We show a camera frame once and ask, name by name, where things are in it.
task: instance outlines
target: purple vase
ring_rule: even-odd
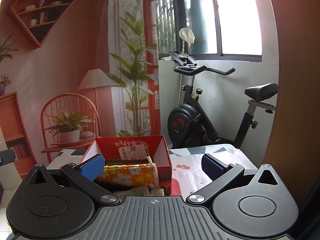
[[[0,96],[3,96],[5,93],[5,85],[3,82],[0,83]]]

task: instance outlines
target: red box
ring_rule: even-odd
[[[79,164],[96,154],[102,154],[106,160],[121,160],[119,148],[139,144],[147,144],[150,157],[158,169],[160,187],[164,189],[166,195],[170,195],[172,164],[163,135],[96,138]]]

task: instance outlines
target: window pane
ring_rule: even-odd
[[[195,34],[195,43],[188,44],[188,53],[216,54],[217,36],[212,0],[184,0],[184,4],[187,27]]]
[[[168,54],[177,49],[173,0],[156,0],[158,49]]]
[[[255,0],[217,0],[224,54],[261,55],[261,32]]]

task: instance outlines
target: exercise bike frame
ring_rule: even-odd
[[[201,122],[205,131],[210,133],[214,137],[215,142],[231,144],[235,148],[239,149],[244,141],[244,138],[246,137],[246,135],[248,133],[250,126],[253,125],[253,123],[254,123],[252,120],[254,118],[254,112],[255,112],[256,108],[261,107],[261,108],[266,109],[268,111],[275,111],[276,110],[276,107],[273,105],[269,105],[269,104],[255,101],[255,100],[249,100],[248,109],[244,114],[244,117],[243,117],[242,122],[240,124],[238,133],[236,135],[236,138],[235,138],[235,140],[232,140],[231,138],[222,136],[217,133],[217,131],[213,127],[211,121],[209,120],[208,116],[205,114],[204,110],[200,106],[200,104],[198,102],[199,97],[195,97],[192,94],[193,86],[185,85],[185,86],[183,86],[183,90],[185,90],[183,103],[188,104],[191,107],[193,107],[194,109],[196,109],[198,114],[191,121],[188,129],[185,130],[185,132],[181,135],[180,139],[175,144],[172,145],[173,149],[178,148],[180,146],[180,144],[187,138],[187,136],[191,132],[191,130],[194,126],[191,124],[195,124],[197,122]]]

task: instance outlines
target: window frame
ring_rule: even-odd
[[[218,10],[217,0],[212,0],[214,8],[214,17],[217,35],[217,54],[191,54],[196,60],[235,60],[235,61],[252,61],[262,62],[262,55],[247,55],[247,54],[223,54],[222,53],[222,39],[221,26]],[[179,30],[186,26],[186,14],[184,0],[173,0],[174,17],[176,19],[176,37],[177,37],[177,51],[182,48],[182,40],[179,39]],[[185,52],[188,53],[188,46],[185,47]],[[166,57],[168,54],[159,54],[159,57]]]

